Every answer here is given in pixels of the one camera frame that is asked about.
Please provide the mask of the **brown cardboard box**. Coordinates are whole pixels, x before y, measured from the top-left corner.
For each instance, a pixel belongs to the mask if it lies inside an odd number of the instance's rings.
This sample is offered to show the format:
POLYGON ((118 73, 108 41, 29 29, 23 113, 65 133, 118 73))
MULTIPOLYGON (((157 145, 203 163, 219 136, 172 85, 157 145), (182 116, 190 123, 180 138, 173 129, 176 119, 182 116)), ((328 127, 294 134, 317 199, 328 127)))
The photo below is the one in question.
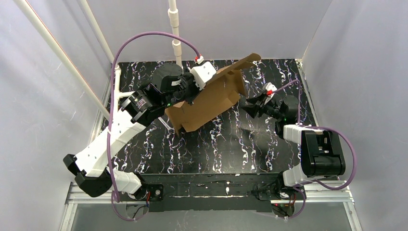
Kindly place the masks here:
POLYGON ((242 70, 254 67, 254 61, 259 60, 261 60, 259 54, 251 53, 231 65, 216 70, 217 73, 207 82, 192 105, 183 103, 165 109, 175 133, 180 135, 181 130, 196 131, 237 104, 242 96, 248 97, 242 70))

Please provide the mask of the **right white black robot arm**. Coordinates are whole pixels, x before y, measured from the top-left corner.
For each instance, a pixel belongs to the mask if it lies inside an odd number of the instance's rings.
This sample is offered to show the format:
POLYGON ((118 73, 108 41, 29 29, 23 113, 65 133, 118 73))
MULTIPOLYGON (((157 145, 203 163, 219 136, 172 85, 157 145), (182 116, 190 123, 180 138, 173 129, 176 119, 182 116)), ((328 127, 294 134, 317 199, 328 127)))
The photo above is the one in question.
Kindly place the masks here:
POLYGON ((267 115, 274 118, 276 135, 300 146, 300 163, 280 174, 279 184, 296 187, 302 184, 344 174, 345 164, 338 135, 324 129, 313 129, 297 122, 299 100, 294 96, 261 95, 246 99, 242 109, 252 118, 267 115))

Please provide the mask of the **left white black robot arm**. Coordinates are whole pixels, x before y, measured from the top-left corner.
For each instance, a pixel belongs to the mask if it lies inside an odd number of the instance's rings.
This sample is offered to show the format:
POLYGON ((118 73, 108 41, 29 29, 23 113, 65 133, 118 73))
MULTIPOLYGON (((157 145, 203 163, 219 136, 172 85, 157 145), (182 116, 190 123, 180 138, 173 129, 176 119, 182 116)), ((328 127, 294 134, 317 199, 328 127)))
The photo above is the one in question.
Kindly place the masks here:
POLYGON ((108 127, 76 155, 67 154, 63 162, 74 174, 79 188, 90 197, 98 197, 109 189, 136 194, 143 186, 135 173, 113 169, 112 158, 137 134, 179 103, 192 103, 206 86, 207 68, 196 66, 183 71, 174 63, 156 68, 150 82, 134 91, 116 113, 108 127))

